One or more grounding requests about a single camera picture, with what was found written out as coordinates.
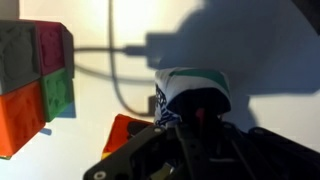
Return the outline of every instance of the white wall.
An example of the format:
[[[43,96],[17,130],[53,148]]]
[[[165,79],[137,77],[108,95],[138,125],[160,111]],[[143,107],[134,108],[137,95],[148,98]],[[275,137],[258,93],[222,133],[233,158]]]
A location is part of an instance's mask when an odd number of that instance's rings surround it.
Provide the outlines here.
[[[3,2],[9,1],[0,0],[0,9],[4,9]],[[175,32],[183,20],[202,5],[197,0],[115,0],[116,45],[143,45],[147,32]],[[105,0],[20,1],[20,18],[62,22],[73,33],[76,47],[107,45],[106,14]],[[315,35],[309,38],[318,41]],[[116,58],[119,76],[153,78],[154,71],[146,67],[145,58],[123,55]],[[189,65],[178,59],[177,62],[180,66]],[[110,73],[107,54],[76,54],[75,63],[106,75]],[[52,136],[37,134],[12,160],[0,161],[0,179],[81,179],[99,160],[114,116],[128,113],[115,98],[110,81],[81,71],[76,71],[75,76],[77,118],[54,120],[47,125],[53,131]],[[264,85],[260,89],[282,87]],[[147,97],[154,94],[154,87],[121,85],[121,92],[129,105],[138,111],[146,111]],[[249,100],[257,124],[318,151],[319,105],[319,93],[261,93]],[[241,126],[241,119],[234,122]]]
[[[6,9],[0,0],[0,10]],[[74,35],[75,47],[107,46],[106,0],[22,0],[20,18],[62,22]],[[195,0],[115,0],[115,44],[144,45],[147,32],[172,32],[196,6]],[[105,75],[110,74],[107,54],[76,54],[75,63]],[[152,80],[154,70],[145,58],[117,55],[121,77]],[[10,161],[0,160],[0,179],[81,179],[100,160],[114,117],[127,113],[115,97],[111,81],[75,72],[76,119],[55,119],[47,124],[52,136],[37,134]],[[137,111],[147,111],[147,98],[154,85],[120,84],[126,102]]]

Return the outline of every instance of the orange object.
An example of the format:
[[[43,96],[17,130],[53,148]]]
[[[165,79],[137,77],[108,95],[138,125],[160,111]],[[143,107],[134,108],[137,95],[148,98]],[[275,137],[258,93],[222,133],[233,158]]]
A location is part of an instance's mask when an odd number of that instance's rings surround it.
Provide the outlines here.
[[[118,114],[115,117],[115,120],[112,125],[112,129],[109,135],[108,142],[103,149],[102,159],[110,155],[112,152],[119,149],[122,145],[124,145],[128,141],[128,130],[127,127],[130,122],[139,122],[144,123],[146,125],[150,125],[152,123],[131,118],[129,116],[125,116],[122,114]]]
[[[45,125],[39,82],[0,96],[0,156],[12,156]]]

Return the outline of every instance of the green cube tile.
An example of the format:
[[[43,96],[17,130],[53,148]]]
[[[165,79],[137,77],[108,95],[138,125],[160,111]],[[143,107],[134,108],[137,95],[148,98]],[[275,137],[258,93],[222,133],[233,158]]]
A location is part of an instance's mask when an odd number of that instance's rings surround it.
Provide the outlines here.
[[[71,81],[65,68],[41,78],[46,122],[51,122],[73,101]]]

